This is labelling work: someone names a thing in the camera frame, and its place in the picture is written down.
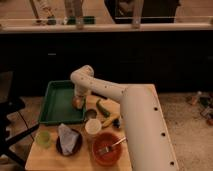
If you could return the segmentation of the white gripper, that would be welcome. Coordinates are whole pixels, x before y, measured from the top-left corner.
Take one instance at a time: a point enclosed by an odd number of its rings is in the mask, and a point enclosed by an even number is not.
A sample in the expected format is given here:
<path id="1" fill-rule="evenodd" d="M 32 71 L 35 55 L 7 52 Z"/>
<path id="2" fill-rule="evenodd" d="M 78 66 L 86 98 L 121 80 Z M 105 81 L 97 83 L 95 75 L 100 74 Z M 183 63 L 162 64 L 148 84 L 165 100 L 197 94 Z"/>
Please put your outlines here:
<path id="1" fill-rule="evenodd" d="M 74 87 L 74 97 L 82 98 L 83 100 L 85 100 L 86 96 L 90 94 L 91 94 L 91 91 L 87 88 L 84 88 L 79 85 L 76 85 Z"/>

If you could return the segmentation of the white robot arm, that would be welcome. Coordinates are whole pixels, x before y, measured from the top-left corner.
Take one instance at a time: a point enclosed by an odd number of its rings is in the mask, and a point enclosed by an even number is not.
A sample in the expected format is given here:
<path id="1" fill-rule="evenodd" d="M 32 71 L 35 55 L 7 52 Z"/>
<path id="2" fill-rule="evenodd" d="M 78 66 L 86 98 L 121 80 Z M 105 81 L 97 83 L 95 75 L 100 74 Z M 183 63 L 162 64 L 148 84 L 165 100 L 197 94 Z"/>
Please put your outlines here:
<path id="1" fill-rule="evenodd" d="M 156 92 L 146 84 L 118 84 L 94 77 L 85 65 L 70 74 L 77 97 L 94 93 L 120 104 L 132 171 L 179 171 Z"/>

